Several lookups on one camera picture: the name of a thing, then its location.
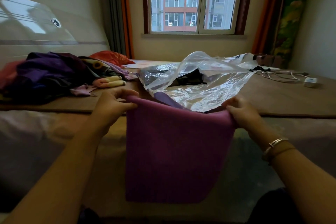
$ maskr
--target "white cord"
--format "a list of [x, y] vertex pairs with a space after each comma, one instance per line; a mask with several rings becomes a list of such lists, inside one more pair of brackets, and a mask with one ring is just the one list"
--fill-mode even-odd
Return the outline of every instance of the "white cord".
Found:
[[[256, 72], [256, 74], [262, 74], [262, 76], [265, 77], [265, 78], [271, 79], [273, 81], [285, 82], [285, 83], [300, 82], [300, 79], [296, 78], [294, 75], [307, 77], [307, 76], [303, 75], [302, 73], [293, 73], [293, 71], [291, 71], [291, 70], [258, 71], [258, 72]], [[291, 78], [288, 78], [286, 76], [282, 76], [282, 74], [283, 75], [291, 75]]]

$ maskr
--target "purple towel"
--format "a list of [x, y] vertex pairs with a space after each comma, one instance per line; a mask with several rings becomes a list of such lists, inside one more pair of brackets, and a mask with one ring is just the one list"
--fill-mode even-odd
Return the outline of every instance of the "purple towel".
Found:
[[128, 97], [126, 200], [186, 204], [206, 198], [235, 131], [229, 112], [182, 110]]

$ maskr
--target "orange pillow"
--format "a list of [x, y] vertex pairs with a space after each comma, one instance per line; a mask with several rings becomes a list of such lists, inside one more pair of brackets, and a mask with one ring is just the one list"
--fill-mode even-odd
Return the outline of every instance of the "orange pillow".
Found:
[[96, 52], [90, 55], [89, 57], [107, 61], [119, 67], [121, 67], [122, 65], [127, 65], [127, 64], [135, 64], [135, 62], [129, 60], [128, 57], [126, 57], [125, 55], [122, 55], [118, 52], [112, 52], [112, 51]]

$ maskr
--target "orange curtain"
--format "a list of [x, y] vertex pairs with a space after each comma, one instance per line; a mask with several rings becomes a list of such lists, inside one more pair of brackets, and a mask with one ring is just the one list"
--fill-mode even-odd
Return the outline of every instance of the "orange curtain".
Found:
[[134, 58], [134, 49], [132, 41], [132, 22], [129, 8], [129, 0], [121, 0], [121, 7], [123, 12], [123, 26], [126, 46], [126, 56], [129, 59]]
[[271, 23], [274, 23], [274, 15], [280, 15], [279, 5], [282, 5], [283, 0], [265, 0], [262, 14], [260, 17], [258, 30], [254, 39], [252, 53], [264, 53], [265, 44], [267, 42], [268, 34], [270, 33]]

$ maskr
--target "hand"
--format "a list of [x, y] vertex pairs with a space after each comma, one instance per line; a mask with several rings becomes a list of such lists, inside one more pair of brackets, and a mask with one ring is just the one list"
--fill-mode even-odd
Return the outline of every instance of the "hand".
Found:
[[264, 124], [257, 110], [245, 99], [235, 96], [226, 100], [222, 106], [232, 114], [241, 128], [251, 132], [254, 128]]
[[89, 121], [94, 123], [97, 128], [103, 129], [106, 134], [124, 112], [137, 107], [135, 103], [117, 101], [118, 98], [126, 99], [127, 96], [139, 96], [139, 93], [121, 87], [103, 92]]

